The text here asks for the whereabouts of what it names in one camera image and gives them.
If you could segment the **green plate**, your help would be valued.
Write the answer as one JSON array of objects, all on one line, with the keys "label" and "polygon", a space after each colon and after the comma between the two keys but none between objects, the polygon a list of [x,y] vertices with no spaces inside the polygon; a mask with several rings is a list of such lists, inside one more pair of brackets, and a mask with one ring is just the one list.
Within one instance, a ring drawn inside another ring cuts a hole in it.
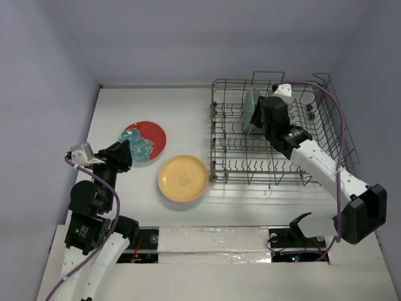
[{"label": "green plate", "polygon": [[253,89],[249,88],[245,94],[242,113],[242,130],[248,135],[252,129],[251,119],[255,110]]}]

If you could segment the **yellow plate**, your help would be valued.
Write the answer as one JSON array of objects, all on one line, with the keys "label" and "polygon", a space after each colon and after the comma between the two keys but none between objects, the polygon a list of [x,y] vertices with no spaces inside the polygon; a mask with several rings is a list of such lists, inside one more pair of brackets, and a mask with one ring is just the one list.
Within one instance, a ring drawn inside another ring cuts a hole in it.
[{"label": "yellow plate", "polygon": [[204,194],[209,184],[209,172],[199,158],[179,155],[160,168],[157,182],[163,195],[171,191]]}]

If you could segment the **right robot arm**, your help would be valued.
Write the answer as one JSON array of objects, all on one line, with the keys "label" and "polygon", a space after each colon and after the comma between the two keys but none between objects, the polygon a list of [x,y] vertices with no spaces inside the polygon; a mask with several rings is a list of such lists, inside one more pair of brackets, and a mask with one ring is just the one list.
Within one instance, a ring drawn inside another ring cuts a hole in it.
[{"label": "right robot arm", "polygon": [[288,231],[292,244],[335,236],[355,245],[386,222],[385,188],[371,186],[337,165],[307,131],[291,124],[282,98],[260,96],[251,122],[263,130],[274,150],[305,170],[336,201],[331,213],[307,212],[294,219]]}]

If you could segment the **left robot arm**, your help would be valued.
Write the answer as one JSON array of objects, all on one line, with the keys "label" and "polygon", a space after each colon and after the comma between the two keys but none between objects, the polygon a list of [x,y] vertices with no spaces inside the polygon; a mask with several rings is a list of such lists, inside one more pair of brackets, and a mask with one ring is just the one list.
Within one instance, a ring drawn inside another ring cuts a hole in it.
[{"label": "left robot arm", "polygon": [[96,300],[122,253],[139,238],[138,221],[120,214],[117,176],[132,166],[128,140],[94,153],[87,142],[74,145],[65,162],[90,177],[70,192],[70,222],[61,276],[47,300]]}]

